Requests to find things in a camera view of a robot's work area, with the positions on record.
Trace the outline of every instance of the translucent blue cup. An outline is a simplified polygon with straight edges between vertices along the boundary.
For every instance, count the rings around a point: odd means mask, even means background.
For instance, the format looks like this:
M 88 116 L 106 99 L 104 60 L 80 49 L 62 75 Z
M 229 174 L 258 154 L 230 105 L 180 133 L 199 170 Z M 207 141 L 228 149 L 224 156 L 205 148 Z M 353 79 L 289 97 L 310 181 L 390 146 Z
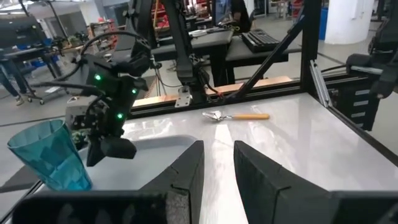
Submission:
M 10 139 L 8 148 L 52 190 L 90 190 L 91 180 L 62 120 L 45 121 Z

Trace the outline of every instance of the gray floor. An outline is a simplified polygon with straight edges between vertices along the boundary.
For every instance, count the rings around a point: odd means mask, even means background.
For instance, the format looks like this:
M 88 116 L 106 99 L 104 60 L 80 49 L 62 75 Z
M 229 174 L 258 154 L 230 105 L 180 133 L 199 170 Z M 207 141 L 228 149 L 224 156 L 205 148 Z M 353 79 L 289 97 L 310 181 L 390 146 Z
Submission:
M 257 19 L 256 27 L 264 29 L 276 39 L 281 39 L 286 34 L 287 30 L 292 25 L 292 21 L 276 21 L 273 18 L 259 18 Z M 379 23 L 372 23 L 370 30 L 375 30 Z M 368 43 L 374 31 L 369 31 L 369 37 L 361 43 L 352 45 L 328 45 L 324 42 L 319 43 L 319 52 L 329 58 L 319 56 L 318 64 L 321 69 L 334 67 L 340 63 L 345 62 L 347 56 L 353 53 L 367 52 Z M 299 35 L 295 42 L 301 44 L 301 35 Z M 281 75 L 290 78 L 298 78 L 300 74 L 301 54 L 289 55 L 289 61 L 285 63 L 278 63 L 271 66 L 267 71 L 266 77 L 278 77 Z M 163 82 L 167 85 L 179 85 L 175 72 L 168 72 L 167 69 L 172 65 L 172 62 L 163 62 L 163 67 L 160 69 Z M 235 68 L 236 78 L 245 78 L 253 74 L 259 66 Z M 154 71 L 148 71 L 144 76 L 154 75 Z M 41 69 L 35 72 L 36 79 L 50 78 L 47 71 Z M 176 88 L 165 87 L 167 94 L 176 94 Z M 157 93 L 153 91 L 150 96 L 155 96 Z M 20 107 L 15 106 L 15 101 L 12 97 L 6 97 L 0 100 L 0 139 L 2 146 L 0 147 L 0 186 L 2 186 L 8 179 L 10 179 L 23 164 L 14 156 L 6 147 L 8 139 L 15 133 L 31 126 L 35 123 L 10 125 L 12 123 L 21 121 L 30 121 L 35 119 L 42 119 L 48 117 L 62 116 L 65 111 L 66 101 L 69 96 L 61 96 L 56 100 L 50 100 L 45 105 L 40 106 L 38 102 L 25 103 Z M 389 147 L 395 153 L 398 153 L 398 139 L 394 132 L 395 127 L 398 126 L 398 120 L 394 119 L 394 115 L 398 110 L 398 96 L 393 94 L 386 100 L 380 103 L 379 111 L 377 112 L 376 122 L 371 134 Z M 24 191 L 11 192 L 0 194 L 0 217 L 12 207 L 15 203 L 15 198 L 20 197 Z

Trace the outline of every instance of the black keyboard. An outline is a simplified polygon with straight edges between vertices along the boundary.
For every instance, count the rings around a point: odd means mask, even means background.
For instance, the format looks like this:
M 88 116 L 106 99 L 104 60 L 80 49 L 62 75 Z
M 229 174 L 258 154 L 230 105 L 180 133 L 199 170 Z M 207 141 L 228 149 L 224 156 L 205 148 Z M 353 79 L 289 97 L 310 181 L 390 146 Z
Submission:
M 243 33 L 242 40 L 253 53 L 273 51 L 279 44 L 278 40 L 266 34 L 262 29 Z

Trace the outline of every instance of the black table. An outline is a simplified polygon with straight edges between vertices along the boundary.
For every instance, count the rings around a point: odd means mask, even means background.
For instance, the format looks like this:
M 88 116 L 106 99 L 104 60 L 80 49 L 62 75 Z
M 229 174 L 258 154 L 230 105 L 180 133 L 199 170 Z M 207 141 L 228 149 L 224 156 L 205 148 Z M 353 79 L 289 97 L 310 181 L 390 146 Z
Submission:
M 27 50 L 20 50 L 17 52 L 12 52 L 8 54 L 4 54 L 4 58 L 8 59 L 12 62 L 23 62 L 26 60 L 32 60 L 35 58 L 41 58 L 43 62 L 49 68 L 51 75 L 54 78 L 57 78 L 62 75 L 60 67 L 53 62 L 53 60 L 46 54 L 46 51 L 43 47 L 27 49 Z
M 276 62 L 289 61 L 289 54 L 301 52 L 301 47 L 295 43 L 290 44 L 281 57 Z M 253 53 L 243 42 L 240 36 L 232 37 L 231 45 L 229 46 L 225 64 L 229 78 L 235 81 L 234 67 L 243 67 L 250 65 L 262 64 L 272 52 Z
M 230 77 L 227 77 L 225 70 L 225 57 L 232 35 L 233 32 L 227 30 L 192 39 L 192 48 L 196 55 L 210 56 L 211 73 L 213 74 L 215 86 L 234 84 L 234 81 Z M 153 49 L 152 54 L 157 62 L 175 60 L 177 58 L 177 51 L 174 44 Z

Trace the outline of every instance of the monitor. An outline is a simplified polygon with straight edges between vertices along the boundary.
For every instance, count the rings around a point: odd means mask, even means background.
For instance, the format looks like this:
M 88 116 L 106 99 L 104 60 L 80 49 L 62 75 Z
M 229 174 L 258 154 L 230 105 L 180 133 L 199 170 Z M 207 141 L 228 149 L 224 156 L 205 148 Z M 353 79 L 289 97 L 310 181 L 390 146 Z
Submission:
M 0 48 L 40 44 L 47 38 L 41 25 L 32 16 L 1 19 L 0 32 L 7 34 L 0 36 Z

